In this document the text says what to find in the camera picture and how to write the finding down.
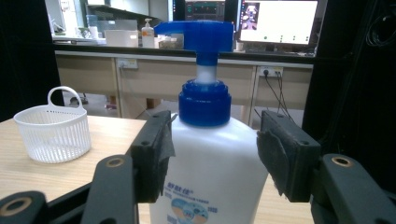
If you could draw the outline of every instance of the electrical outlet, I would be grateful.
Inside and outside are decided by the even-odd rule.
[[[281,78],[283,76],[283,67],[260,66],[258,73],[261,77],[267,76]]]
[[[118,68],[138,68],[137,59],[117,59]]]

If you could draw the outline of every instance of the pump bottle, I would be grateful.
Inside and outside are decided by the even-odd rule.
[[[150,205],[152,224],[253,223],[268,175],[256,133],[230,118],[231,95],[216,79],[220,51],[231,51],[233,26],[217,21],[160,23],[157,34],[184,34],[195,50],[197,78],[179,95],[172,122],[176,156],[171,158],[163,196]]]
[[[149,26],[151,19],[145,19],[146,25],[142,28],[143,48],[154,49],[154,29]]]

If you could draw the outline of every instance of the basket handle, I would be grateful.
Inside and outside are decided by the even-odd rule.
[[[55,106],[55,104],[51,101],[50,97],[57,90],[70,91],[71,93],[73,93],[76,96],[77,100],[78,100],[77,109],[78,110],[84,109],[82,107],[82,102],[81,102],[81,99],[79,98],[79,95],[77,94],[77,92],[75,90],[71,89],[70,87],[66,87],[66,86],[55,87],[55,88],[53,88],[52,90],[49,91],[49,96],[48,96],[49,106]]]

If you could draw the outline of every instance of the blue pump dispenser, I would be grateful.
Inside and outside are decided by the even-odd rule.
[[[178,96],[179,117],[195,126],[229,121],[231,95],[216,80],[219,52],[232,51],[233,25],[220,21],[171,21],[154,27],[158,35],[184,34],[184,49],[196,52],[197,78],[187,81]]]

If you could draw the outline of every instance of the wooden table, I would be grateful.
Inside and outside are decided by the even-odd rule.
[[[82,157],[64,163],[45,164],[31,160],[13,119],[0,123],[0,199],[10,194],[39,190],[52,201],[92,181],[96,163],[124,154],[145,121],[88,116],[92,147]],[[149,205],[139,204],[141,224],[149,224]],[[313,223],[309,203],[289,203],[280,197],[269,176],[265,183],[255,224]]]

